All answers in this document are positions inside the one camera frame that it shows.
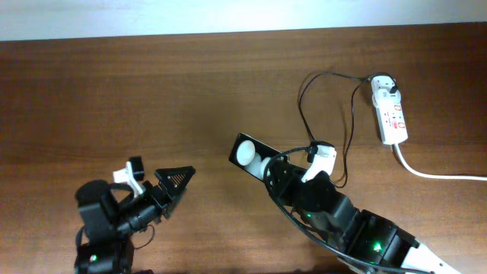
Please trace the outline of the black Galaxy smartphone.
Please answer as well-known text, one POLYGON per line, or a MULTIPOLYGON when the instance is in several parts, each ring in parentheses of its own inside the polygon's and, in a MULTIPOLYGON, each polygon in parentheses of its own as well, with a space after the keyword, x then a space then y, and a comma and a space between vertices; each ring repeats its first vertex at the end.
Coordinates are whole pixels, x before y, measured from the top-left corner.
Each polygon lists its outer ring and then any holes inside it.
POLYGON ((266 165, 272 157, 278 154, 280 151, 246 133, 240 132, 237 134, 228 160, 256 179, 263 181, 266 165))

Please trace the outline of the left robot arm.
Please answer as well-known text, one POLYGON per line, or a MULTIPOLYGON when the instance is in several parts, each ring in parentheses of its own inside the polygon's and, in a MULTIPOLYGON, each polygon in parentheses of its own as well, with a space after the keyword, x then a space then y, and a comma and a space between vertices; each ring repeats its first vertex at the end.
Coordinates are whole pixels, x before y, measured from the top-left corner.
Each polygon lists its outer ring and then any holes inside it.
POLYGON ((92 180, 75 194, 84 225, 76 235, 76 273, 130 273, 131 236, 169 219, 196 173, 192 166, 157 169, 158 185, 145 181, 135 195, 128 186, 92 180))

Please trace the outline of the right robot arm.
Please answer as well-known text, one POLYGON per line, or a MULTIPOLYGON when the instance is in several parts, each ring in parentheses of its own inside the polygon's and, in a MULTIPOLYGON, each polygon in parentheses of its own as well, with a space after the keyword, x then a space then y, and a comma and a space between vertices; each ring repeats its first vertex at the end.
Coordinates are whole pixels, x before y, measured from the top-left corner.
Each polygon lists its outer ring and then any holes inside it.
POLYGON ((329 178, 333 164, 323 156, 308 169, 278 156, 263 163, 270 198, 301 232, 356 273, 456 271, 391 220, 354 207, 329 178))

